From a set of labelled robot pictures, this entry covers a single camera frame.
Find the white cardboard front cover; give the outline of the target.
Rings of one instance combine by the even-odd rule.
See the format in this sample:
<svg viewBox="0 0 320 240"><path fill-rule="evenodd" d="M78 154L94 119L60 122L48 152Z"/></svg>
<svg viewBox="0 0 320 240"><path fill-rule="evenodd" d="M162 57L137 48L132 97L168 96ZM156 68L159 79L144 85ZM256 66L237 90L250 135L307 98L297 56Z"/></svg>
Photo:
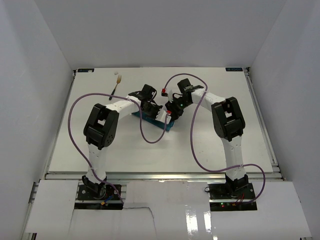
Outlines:
<svg viewBox="0 0 320 240"><path fill-rule="evenodd" d="M210 211L204 182L132 181L121 210L75 209L76 180L39 183L26 225L39 240L298 240L310 237L291 182L265 185L257 210Z"/></svg>

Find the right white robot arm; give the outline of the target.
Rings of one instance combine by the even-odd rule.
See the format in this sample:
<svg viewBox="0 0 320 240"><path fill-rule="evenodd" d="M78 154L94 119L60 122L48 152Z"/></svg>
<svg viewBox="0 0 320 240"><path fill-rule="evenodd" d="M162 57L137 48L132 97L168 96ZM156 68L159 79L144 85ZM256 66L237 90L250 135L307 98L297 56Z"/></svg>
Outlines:
<svg viewBox="0 0 320 240"><path fill-rule="evenodd" d="M214 131L221 139L224 148L225 188L229 194L235 195L249 184L242 154L242 135L246 123L238 100L235 97L223 98L210 93L207 85L194 86L187 78L179 81L177 86L180 93L167 93L165 88L161 91L162 96L168 97L165 107L171 112L171 120L176 121L182 116L186 107L196 105L190 127L191 152L195 156L193 126L196 113L200 106L211 112Z"/></svg>

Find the blue table label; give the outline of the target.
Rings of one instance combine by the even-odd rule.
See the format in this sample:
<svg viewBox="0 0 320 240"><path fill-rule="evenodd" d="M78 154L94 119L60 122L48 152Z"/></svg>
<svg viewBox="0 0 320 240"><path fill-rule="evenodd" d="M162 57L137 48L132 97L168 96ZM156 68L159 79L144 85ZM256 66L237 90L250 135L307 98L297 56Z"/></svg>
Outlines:
<svg viewBox="0 0 320 240"><path fill-rule="evenodd" d="M78 73L93 73L94 71L94 68L79 68L77 70Z"/></svg>
<svg viewBox="0 0 320 240"><path fill-rule="evenodd" d="M242 67L226 67L225 70L227 72L242 72L243 68Z"/></svg>

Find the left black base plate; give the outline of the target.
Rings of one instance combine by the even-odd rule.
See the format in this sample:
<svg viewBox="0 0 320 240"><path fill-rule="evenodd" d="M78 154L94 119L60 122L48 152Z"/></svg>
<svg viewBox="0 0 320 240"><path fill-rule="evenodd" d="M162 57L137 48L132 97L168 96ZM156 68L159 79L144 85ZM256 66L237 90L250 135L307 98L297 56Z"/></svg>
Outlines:
<svg viewBox="0 0 320 240"><path fill-rule="evenodd" d="M120 199L115 189L110 185L103 186L99 193L95 193L82 184L78 188L76 199L80 201L93 201L107 200L109 197L111 197L111 200L116 201Z"/></svg>

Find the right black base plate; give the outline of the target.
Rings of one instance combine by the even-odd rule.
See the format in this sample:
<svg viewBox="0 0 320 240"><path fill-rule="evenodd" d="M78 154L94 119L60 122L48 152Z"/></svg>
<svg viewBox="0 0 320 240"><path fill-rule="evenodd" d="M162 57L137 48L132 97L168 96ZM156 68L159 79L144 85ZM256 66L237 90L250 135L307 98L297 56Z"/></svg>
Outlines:
<svg viewBox="0 0 320 240"><path fill-rule="evenodd" d="M249 183L245 187L232 190L226 183L212 183L204 188L206 193L209 193L211 200L237 200L237 199L253 199L256 197L253 185Z"/></svg>

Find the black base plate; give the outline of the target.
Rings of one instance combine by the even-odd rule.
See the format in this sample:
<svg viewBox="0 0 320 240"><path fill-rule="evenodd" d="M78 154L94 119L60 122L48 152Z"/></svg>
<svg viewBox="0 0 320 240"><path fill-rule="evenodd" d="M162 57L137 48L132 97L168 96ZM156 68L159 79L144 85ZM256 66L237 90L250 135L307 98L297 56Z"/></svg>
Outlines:
<svg viewBox="0 0 320 240"><path fill-rule="evenodd" d="M212 183L204 188L206 193L209 193L211 200L237 200L237 199L253 199L256 197L253 185L249 183L245 187L232 190L226 183Z"/></svg>
<svg viewBox="0 0 320 240"><path fill-rule="evenodd" d="M111 200L116 201L120 199L115 189L110 185L103 186L99 193L95 193L82 184L78 188L76 199L80 201L93 201L107 200L109 197L111 197Z"/></svg>

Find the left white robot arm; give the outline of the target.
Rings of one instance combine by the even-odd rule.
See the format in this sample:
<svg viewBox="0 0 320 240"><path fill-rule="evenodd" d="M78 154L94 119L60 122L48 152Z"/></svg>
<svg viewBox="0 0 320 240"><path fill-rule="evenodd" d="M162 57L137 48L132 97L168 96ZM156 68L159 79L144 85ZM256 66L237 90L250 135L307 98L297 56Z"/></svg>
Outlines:
<svg viewBox="0 0 320 240"><path fill-rule="evenodd" d="M137 113L141 119L160 124L166 130L171 119L170 112L164 105L155 103L155 95L156 90L146 84L142 90L131 92L115 103L97 103L93 106L83 130L89 150L89 168L82 177L82 182L92 197L98 199L105 195L105 158L108 147L115 139L120 119Z"/></svg>

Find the left blue table label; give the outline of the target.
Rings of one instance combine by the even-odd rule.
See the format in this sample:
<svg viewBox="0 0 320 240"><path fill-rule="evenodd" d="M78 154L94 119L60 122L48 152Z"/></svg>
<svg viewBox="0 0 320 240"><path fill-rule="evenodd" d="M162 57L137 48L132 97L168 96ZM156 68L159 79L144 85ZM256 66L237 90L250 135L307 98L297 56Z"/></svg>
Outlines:
<svg viewBox="0 0 320 240"><path fill-rule="evenodd" d="M94 68L79 68L77 70L78 73L93 73L94 71Z"/></svg>

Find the right blue table label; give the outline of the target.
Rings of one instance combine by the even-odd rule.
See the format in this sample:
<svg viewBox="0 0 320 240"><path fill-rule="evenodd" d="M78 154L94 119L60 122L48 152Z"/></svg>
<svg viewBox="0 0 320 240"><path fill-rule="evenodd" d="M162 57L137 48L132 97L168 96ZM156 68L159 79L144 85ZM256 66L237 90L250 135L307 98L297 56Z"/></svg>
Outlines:
<svg viewBox="0 0 320 240"><path fill-rule="evenodd" d="M242 67L226 67L225 70L227 72L242 72L243 68Z"/></svg>

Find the teal cloth napkin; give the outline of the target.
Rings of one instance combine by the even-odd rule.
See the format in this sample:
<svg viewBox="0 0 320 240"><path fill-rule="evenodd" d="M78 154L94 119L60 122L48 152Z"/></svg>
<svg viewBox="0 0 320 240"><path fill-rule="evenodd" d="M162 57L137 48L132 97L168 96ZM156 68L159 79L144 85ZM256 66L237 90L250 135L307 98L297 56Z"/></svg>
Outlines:
<svg viewBox="0 0 320 240"><path fill-rule="evenodd" d="M155 118L158 115L157 111L142 111L142 120L159 127L161 129L165 129L166 132L169 132L170 129L174 126L174 121L171 121L170 115L166 119L166 125L165 123L156 121Z"/></svg>

